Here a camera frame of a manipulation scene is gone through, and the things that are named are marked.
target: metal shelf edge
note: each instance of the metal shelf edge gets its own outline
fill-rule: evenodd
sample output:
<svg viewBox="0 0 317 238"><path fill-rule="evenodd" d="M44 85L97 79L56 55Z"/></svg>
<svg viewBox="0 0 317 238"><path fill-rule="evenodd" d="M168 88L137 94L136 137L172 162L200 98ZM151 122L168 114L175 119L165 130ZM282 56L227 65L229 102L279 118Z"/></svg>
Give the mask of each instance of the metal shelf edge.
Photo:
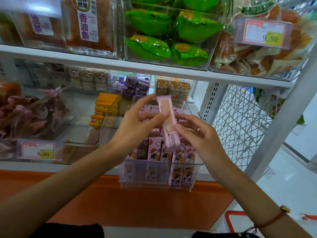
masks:
<svg viewBox="0 0 317 238"><path fill-rule="evenodd" d="M27 47L0 45L0 55L40 62L54 62L65 65L144 73L157 76L179 77L257 88L292 88L294 86L294 83L288 81L206 72L187 68L176 68L131 61L120 61L115 59L46 51Z"/></svg>

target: fingernail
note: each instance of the fingernail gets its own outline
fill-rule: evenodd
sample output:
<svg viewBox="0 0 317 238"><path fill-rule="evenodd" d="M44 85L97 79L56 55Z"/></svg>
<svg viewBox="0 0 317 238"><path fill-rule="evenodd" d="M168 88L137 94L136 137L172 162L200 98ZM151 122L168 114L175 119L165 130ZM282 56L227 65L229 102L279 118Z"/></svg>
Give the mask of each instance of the fingernail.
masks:
<svg viewBox="0 0 317 238"><path fill-rule="evenodd" d="M167 111L167 110L165 110L165 111L162 112L162 114L163 114L163 116L164 116L165 118L167 118L167 117L170 115L170 112Z"/></svg>
<svg viewBox="0 0 317 238"><path fill-rule="evenodd" d="M181 128L182 128L182 125L181 125L181 124L176 123L176 124L174 124L174 128L176 128L176 129L181 129Z"/></svg>

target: yellow price sticker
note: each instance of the yellow price sticker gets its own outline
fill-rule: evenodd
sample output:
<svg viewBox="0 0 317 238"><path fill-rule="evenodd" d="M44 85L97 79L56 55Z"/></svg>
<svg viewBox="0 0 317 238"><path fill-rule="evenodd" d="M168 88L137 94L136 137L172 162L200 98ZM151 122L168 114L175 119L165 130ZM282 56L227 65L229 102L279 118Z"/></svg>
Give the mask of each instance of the yellow price sticker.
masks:
<svg viewBox="0 0 317 238"><path fill-rule="evenodd" d="M37 155L44 159L53 159L54 151L53 149L40 149L40 151L37 152Z"/></svg>
<svg viewBox="0 0 317 238"><path fill-rule="evenodd" d="M281 46L283 33L267 32L265 37L265 44L272 46Z"/></svg>

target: orange base panel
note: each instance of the orange base panel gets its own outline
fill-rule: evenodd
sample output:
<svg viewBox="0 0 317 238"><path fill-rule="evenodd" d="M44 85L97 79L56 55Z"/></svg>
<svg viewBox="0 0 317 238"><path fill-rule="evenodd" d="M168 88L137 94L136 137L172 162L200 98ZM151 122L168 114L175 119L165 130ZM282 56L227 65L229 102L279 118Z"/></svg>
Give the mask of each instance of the orange base panel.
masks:
<svg viewBox="0 0 317 238"><path fill-rule="evenodd" d="M51 175L0 170L0 201ZM232 200L216 182L196 181L191 192L131 190L121 189L118 176L101 176L49 222L206 230Z"/></svg>

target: left hand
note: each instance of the left hand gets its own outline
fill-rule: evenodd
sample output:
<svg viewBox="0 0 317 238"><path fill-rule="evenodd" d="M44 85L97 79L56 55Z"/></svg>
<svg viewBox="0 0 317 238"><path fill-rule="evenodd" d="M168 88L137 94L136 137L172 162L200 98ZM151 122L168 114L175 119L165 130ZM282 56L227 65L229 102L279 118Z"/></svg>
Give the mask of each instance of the left hand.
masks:
<svg viewBox="0 0 317 238"><path fill-rule="evenodd" d="M117 132L107 144L115 155L122 159L131 153L138 145L145 140L150 132L160 126L162 122L169 116L169 112L162 113L139 113L141 108L149 101L155 98L155 94L141 98L136 104L125 113Z"/></svg>

